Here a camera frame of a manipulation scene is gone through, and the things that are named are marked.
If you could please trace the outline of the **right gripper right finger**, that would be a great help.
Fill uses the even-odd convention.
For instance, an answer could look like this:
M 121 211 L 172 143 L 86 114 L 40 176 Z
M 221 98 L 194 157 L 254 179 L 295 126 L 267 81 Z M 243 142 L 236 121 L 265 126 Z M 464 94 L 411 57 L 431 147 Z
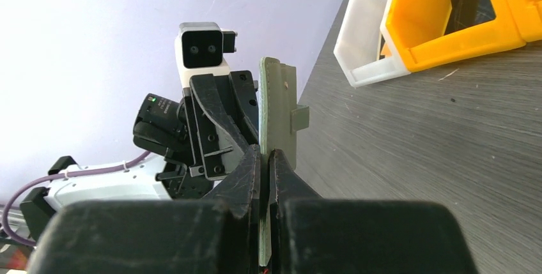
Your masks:
M 272 152 L 268 166 L 274 273 L 477 273 L 445 206 L 326 199 L 281 150 Z

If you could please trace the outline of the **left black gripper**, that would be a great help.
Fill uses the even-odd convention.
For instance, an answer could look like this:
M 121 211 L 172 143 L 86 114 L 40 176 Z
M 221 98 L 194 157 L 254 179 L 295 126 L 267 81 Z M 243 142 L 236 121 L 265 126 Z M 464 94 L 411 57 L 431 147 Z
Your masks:
M 206 178 L 190 173 L 201 164 L 194 159 L 184 102 L 146 95 L 134 121 L 133 142 L 164 158 L 165 166 L 155 179 L 172 199 L 202 198 L 213 188 L 209 180 L 225 178 L 236 169 L 248 144 L 258 144 L 257 86 L 250 71 L 190 78 Z

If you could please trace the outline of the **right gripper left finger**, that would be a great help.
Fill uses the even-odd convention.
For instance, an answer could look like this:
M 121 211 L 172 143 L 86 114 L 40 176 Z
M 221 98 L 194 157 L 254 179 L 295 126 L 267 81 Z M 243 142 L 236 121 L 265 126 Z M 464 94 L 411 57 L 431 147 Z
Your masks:
M 258 273 L 259 146 L 201 199 L 84 201 L 48 224 L 28 273 Z

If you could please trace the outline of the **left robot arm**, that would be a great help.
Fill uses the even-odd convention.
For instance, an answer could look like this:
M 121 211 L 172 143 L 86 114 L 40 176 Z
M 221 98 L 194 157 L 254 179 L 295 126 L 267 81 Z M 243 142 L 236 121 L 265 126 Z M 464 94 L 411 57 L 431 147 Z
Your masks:
M 181 100 L 150 93 L 133 127 L 144 153 L 126 163 L 81 166 L 63 156 L 20 204 L 36 242 L 63 207 L 87 200 L 200 199 L 258 141 L 258 83 L 248 71 L 195 75 Z

